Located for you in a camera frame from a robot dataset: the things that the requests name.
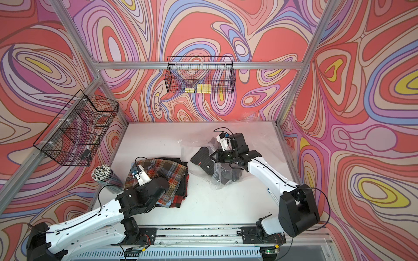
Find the dark striped shirt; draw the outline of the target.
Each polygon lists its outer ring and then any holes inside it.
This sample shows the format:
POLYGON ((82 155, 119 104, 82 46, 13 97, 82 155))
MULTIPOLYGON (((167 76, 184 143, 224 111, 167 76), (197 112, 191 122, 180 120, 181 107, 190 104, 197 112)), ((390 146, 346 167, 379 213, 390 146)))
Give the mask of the dark striped shirt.
POLYGON ((215 163, 211 159, 210 155, 220 147, 216 138, 212 138, 207 145, 200 147, 189 160, 190 163, 203 171, 204 177, 216 189, 237 183, 242 178, 242 170, 233 169, 228 164, 215 163))

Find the clear plastic vacuum bag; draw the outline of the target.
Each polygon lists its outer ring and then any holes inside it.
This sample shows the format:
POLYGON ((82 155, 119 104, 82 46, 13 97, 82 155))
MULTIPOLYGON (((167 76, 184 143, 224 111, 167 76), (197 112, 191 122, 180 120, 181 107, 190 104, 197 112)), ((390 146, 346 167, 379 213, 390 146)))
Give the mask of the clear plastic vacuum bag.
POLYGON ((243 133, 222 125, 206 131, 193 131, 178 141, 181 159, 191 174, 215 189, 238 183, 249 172, 249 163, 261 154, 251 150, 243 133))

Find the brown multicolour plaid shirt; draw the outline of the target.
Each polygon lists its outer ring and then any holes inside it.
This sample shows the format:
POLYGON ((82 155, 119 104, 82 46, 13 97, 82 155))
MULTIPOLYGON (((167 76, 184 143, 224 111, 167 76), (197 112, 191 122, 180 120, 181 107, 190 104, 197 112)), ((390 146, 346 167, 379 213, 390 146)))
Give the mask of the brown multicolour plaid shirt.
POLYGON ((155 207, 169 208, 180 181, 188 173, 187 163, 177 163, 161 158, 145 159, 138 157, 130 168, 126 178, 125 189, 139 186, 137 180, 131 174, 131 169, 134 165, 141 165, 151 179, 162 177, 169 182, 168 191, 164 193, 155 205, 155 207))

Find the red black plaid shirt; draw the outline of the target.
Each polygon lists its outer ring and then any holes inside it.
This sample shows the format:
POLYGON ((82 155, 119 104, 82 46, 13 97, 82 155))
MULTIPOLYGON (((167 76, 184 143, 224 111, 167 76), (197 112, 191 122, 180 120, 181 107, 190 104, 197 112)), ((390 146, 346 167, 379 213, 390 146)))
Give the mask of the red black plaid shirt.
POLYGON ((174 195, 174 198, 170 204, 170 208, 180 208, 182 202, 187 197, 187 189, 188 189, 188 180, 189 180, 189 174, 186 173, 182 180, 179 183, 179 186, 177 188, 177 191, 174 195))

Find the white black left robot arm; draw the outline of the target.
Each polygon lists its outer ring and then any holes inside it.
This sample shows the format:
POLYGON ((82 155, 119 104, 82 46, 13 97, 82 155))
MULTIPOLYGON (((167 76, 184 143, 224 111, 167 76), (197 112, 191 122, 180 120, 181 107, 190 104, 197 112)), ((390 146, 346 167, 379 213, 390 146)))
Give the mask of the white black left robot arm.
POLYGON ((154 209, 168 189, 166 179, 155 178, 127 188, 108 203, 69 221, 34 225, 27 241, 27 260, 69 261, 107 245, 150 246, 150 236, 141 232, 134 216, 154 209))

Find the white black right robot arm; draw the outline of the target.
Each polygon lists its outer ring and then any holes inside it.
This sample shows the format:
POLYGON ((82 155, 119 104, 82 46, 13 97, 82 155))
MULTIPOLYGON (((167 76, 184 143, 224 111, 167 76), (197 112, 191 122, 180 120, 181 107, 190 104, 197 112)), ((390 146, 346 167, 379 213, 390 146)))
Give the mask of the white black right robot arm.
POLYGON ((312 188, 299 185, 275 170, 256 150, 250 150, 242 133, 222 132, 216 141, 221 146, 210 155, 215 163, 237 165, 257 177, 276 199, 278 215, 261 218, 259 236, 285 233, 294 238, 320 222, 312 188))

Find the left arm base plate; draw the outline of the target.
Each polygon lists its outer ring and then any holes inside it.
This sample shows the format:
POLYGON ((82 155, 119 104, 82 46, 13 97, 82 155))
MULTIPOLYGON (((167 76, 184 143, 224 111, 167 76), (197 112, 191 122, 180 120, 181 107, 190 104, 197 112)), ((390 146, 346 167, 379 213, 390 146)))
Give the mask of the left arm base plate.
POLYGON ((114 245, 133 245, 133 246, 150 246, 156 239, 157 228, 140 227, 125 232, 125 238, 120 243, 114 245))

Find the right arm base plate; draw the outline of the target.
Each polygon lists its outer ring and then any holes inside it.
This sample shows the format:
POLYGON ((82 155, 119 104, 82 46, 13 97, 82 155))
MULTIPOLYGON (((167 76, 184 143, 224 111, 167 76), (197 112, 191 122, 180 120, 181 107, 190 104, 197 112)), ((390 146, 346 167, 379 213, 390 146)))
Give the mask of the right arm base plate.
POLYGON ((285 235, 282 233, 276 233, 267 235, 260 227, 244 226, 237 231, 237 235, 242 238, 244 244, 274 244, 283 245, 286 243, 285 235))

